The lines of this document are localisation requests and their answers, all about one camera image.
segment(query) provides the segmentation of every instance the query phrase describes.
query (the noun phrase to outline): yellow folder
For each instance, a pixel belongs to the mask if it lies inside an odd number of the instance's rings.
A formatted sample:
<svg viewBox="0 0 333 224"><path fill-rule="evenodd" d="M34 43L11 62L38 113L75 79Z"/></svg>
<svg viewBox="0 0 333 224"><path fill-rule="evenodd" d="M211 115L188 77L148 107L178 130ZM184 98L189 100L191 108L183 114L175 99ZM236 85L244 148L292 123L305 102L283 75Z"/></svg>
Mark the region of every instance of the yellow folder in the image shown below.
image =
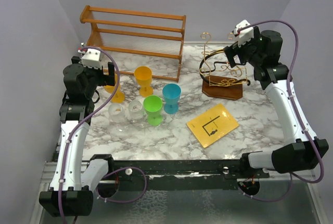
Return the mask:
<svg viewBox="0 0 333 224"><path fill-rule="evenodd" d="M224 106L219 103L195 119L187 122L187 126L201 145L206 148L237 128L239 124Z"/></svg>

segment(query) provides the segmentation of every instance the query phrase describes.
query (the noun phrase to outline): wooden slat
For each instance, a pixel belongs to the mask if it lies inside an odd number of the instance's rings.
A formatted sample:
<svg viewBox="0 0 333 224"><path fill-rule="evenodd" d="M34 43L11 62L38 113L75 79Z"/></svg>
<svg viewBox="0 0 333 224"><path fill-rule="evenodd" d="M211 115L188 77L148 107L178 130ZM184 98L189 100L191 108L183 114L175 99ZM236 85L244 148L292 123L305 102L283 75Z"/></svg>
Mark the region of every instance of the wooden slat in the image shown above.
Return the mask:
<svg viewBox="0 0 333 224"><path fill-rule="evenodd" d="M173 54L162 54L160 52L152 52L152 51L139 51L139 50L132 50L132 49L125 49L125 48L115 48L115 47L108 47L108 46L98 46L106 51L117 51L117 52L126 52L128 54L139 54L139 55L148 55L148 56L156 56L156 57L163 57L169 59L179 59L179 55Z"/></svg>
<svg viewBox="0 0 333 224"><path fill-rule="evenodd" d="M134 72L125 72L125 71L120 71L121 74L124 74L124 75L134 75ZM167 76L158 76L158 75L152 75L153 78L159 78L159 79L162 79L162 80L171 80L171 81L177 81L177 78L176 77L167 77Z"/></svg>
<svg viewBox="0 0 333 224"><path fill-rule="evenodd" d="M109 20L83 19L82 23L117 25L120 27L141 28L141 29L159 30L159 31L167 31L167 32L175 32L175 33L181 33L183 31L182 29L179 29L179 28L167 28L167 27L159 27L156 25L143 25L143 24L126 23L126 22L109 21Z"/></svg>
<svg viewBox="0 0 333 224"><path fill-rule="evenodd" d="M182 24L182 38L184 40L185 37L185 24L186 24L186 15L184 15L184 20L183 20L183 24Z"/></svg>
<svg viewBox="0 0 333 224"><path fill-rule="evenodd" d="M170 41L182 41L183 40L182 37L148 34L148 33L136 33L136 32L128 32L128 31L110 30L110 29L100 29L99 28L97 31L101 32L101 33L113 33L113 34L145 37L145 38L168 39Z"/></svg>
<svg viewBox="0 0 333 224"><path fill-rule="evenodd" d="M90 11L95 11L95 12L109 12L109 13L112 13L112 14L135 15L135 16L170 19L170 20L183 20L184 19L184 16L180 16L180 15L166 15L166 14L157 14L157 13L154 13L154 12L140 12L140 11L102 8L102 7L90 7L89 10Z"/></svg>
<svg viewBox="0 0 333 224"><path fill-rule="evenodd" d="M91 12L89 11L90 6L85 6L85 8L83 9L81 15L80 15L80 22L84 23L83 20L86 18L89 18L89 15L91 14Z"/></svg>
<svg viewBox="0 0 333 224"><path fill-rule="evenodd" d="M181 49L179 50L179 56L182 57L183 56L183 46L184 46L184 42L181 42Z"/></svg>

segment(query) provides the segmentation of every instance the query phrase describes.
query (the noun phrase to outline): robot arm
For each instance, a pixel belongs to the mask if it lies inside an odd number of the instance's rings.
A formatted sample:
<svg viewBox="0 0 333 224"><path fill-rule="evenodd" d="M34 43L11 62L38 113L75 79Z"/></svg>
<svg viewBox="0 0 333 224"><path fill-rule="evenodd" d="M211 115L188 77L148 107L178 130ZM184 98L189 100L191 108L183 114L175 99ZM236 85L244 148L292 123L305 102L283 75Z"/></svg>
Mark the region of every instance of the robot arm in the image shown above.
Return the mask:
<svg viewBox="0 0 333 224"><path fill-rule="evenodd" d="M252 152L242 155L242 167L251 174L255 169L267 168L279 173L296 172L312 169L317 163L314 150L301 127L287 92L287 83L290 83L292 97L306 125L306 131L311 136L317 149L324 156L328 150L326 139L319 140L310 127L300 107L292 81L287 81L288 68L279 63L282 38L275 31L262 31L258 27L249 27L244 20L233 30L239 40L224 51L231 67L235 66L234 57L238 55L240 63L249 62L254 67L254 79L259 81L262 89L273 103L282 126L286 145L275 151Z"/></svg>
<svg viewBox="0 0 333 224"><path fill-rule="evenodd" d="M62 182L65 216L86 216L92 210L93 191L101 178L113 171L113 159L111 155L94 156L81 176L83 148L91 120L76 130L71 141L68 139L77 124L94 111L92 96L97 86L114 86L114 66L109 62L108 74L104 74L101 53L88 49L81 59L73 57L72 64L63 70L63 74L66 92L59 111L61 121L59 157L49 190L41 192L39 201L51 215L59 216L58 191L59 183ZM66 154L67 159L63 164L63 156ZM62 167L64 177L60 179Z"/></svg>

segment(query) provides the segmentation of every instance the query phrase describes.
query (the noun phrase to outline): screw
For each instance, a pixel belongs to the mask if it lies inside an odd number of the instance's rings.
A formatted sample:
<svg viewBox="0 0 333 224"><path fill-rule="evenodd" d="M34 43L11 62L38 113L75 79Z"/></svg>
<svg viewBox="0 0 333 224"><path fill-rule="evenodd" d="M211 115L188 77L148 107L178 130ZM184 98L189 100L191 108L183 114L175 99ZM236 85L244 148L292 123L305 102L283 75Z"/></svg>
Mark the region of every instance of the screw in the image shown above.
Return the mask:
<svg viewBox="0 0 333 224"><path fill-rule="evenodd" d="M132 174L132 169L128 168L125 170L125 174L127 174L128 176L130 176Z"/></svg>
<svg viewBox="0 0 333 224"><path fill-rule="evenodd" d="M229 168L228 167L223 167L223 174L225 174L225 175L229 174Z"/></svg>

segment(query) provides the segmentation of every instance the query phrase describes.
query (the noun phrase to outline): black metal frame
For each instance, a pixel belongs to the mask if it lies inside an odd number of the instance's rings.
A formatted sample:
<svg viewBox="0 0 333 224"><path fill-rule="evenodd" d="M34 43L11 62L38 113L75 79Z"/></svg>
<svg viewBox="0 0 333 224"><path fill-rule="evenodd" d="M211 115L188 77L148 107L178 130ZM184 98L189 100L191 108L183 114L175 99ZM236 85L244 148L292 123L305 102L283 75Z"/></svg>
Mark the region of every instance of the black metal frame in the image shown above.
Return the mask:
<svg viewBox="0 0 333 224"><path fill-rule="evenodd" d="M147 190L237 190L237 179L248 178L247 172L240 169L240 160L144 160L113 161L114 170L124 167L137 167L148 178ZM120 188L124 191L140 191L144 181L141 173L128 176L125 171L118 173ZM269 174L258 169L256 178L268 178Z"/></svg>

